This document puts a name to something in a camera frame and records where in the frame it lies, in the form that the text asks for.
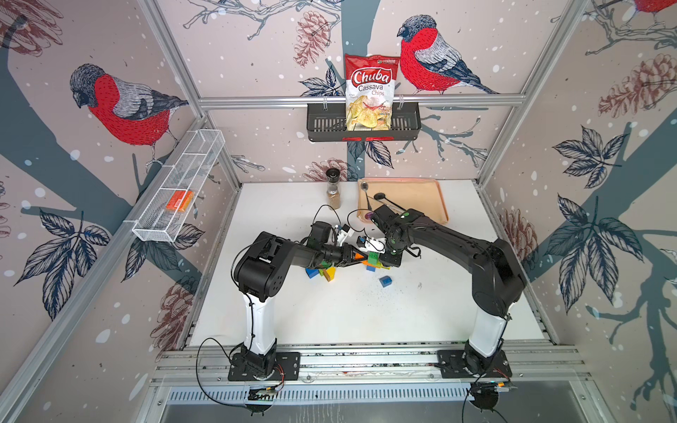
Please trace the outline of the green square brick back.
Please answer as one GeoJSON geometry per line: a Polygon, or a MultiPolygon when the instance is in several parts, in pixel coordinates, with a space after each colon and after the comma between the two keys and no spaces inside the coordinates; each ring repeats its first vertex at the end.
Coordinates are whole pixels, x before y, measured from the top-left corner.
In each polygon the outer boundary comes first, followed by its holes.
{"type": "Polygon", "coordinates": [[[370,252],[368,254],[368,264],[377,267],[379,264],[379,254],[377,252],[370,252]]]}

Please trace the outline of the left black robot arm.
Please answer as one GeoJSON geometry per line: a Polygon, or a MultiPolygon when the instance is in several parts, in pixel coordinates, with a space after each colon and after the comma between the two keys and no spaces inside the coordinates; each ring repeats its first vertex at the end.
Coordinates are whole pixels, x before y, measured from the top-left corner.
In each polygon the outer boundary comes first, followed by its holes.
{"type": "Polygon", "coordinates": [[[361,264],[367,258],[356,246],[339,244],[331,233],[309,235],[301,241],[260,233],[231,272],[247,308],[246,336],[237,363],[243,371],[261,380],[276,370],[273,303],[291,267],[326,271],[361,264]]]}

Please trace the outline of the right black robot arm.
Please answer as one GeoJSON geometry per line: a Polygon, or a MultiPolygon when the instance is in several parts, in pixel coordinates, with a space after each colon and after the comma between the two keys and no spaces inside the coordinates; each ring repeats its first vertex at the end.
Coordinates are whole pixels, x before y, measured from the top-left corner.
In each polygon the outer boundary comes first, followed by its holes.
{"type": "Polygon", "coordinates": [[[473,238],[414,209],[398,214],[388,206],[380,206],[373,211],[371,221],[384,234],[384,252],[379,259],[385,266],[399,267],[405,251],[412,254],[424,247],[472,275],[472,299],[478,310],[472,334],[465,342],[463,361],[471,375],[487,375],[502,351],[510,308],[526,287],[510,243],[473,238]]]}

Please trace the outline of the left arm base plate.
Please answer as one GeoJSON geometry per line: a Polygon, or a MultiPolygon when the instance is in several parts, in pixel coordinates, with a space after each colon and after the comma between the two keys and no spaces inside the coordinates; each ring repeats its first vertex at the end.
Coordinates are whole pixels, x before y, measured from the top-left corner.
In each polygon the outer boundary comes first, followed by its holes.
{"type": "Polygon", "coordinates": [[[296,381],[301,368],[299,352],[235,352],[228,372],[229,382],[296,381]]]}

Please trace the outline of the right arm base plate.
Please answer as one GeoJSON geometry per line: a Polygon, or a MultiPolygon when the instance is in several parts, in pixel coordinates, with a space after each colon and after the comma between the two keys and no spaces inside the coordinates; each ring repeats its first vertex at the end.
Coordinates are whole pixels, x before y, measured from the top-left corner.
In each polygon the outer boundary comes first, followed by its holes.
{"type": "Polygon", "coordinates": [[[465,350],[438,350],[437,363],[443,379],[504,378],[511,379],[512,371],[504,351],[491,357],[465,350]]]}

